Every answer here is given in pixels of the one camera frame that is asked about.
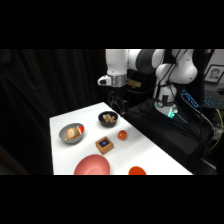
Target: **green light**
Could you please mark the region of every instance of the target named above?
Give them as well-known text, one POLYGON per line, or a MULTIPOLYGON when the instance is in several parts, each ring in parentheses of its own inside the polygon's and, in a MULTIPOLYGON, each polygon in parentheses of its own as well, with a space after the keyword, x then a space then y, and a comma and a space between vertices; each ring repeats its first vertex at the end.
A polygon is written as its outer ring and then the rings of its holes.
POLYGON ((168 117, 173 118, 174 116, 175 114, 173 113, 173 108, 171 108, 168 117))

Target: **wooden block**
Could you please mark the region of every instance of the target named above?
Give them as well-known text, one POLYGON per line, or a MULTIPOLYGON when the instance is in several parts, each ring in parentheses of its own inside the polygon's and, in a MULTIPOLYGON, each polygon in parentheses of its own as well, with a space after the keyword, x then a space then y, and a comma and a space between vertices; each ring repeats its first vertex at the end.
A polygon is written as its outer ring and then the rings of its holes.
POLYGON ((104 137, 96 142, 96 147, 99 149, 102 155, 105 155, 114 148, 114 144, 110 141, 109 138, 104 137))

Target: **orange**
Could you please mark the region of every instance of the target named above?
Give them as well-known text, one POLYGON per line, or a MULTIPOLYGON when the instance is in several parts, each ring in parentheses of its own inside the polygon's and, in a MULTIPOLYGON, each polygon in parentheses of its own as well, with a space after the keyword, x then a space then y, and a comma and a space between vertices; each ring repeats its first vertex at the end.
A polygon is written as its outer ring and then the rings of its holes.
POLYGON ((129 175, 130 176, 145 176, 147 174, 142 168, 135 166, 130 169, 129 175))

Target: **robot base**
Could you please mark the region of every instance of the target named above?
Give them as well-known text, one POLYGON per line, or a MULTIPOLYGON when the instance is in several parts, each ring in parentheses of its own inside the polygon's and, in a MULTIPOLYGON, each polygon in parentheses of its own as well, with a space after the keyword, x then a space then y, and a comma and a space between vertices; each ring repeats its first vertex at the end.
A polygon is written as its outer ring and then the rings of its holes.
POLYGON ((174 116, 178 113, 177 106, 175 104, 173 104, 172 106, 159 107, 156 102, 154 106, 156 110, 169 118, 174 118, 174 116))

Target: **bread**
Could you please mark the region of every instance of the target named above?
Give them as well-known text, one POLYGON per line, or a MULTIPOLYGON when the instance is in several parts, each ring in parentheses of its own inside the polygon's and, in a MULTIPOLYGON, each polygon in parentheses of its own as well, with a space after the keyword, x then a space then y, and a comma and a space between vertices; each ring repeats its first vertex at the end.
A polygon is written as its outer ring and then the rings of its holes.
POLYGON ((77 138, 80 134, 81 133, 78 128, 70 128, 66 133, 66 140, 77 138))

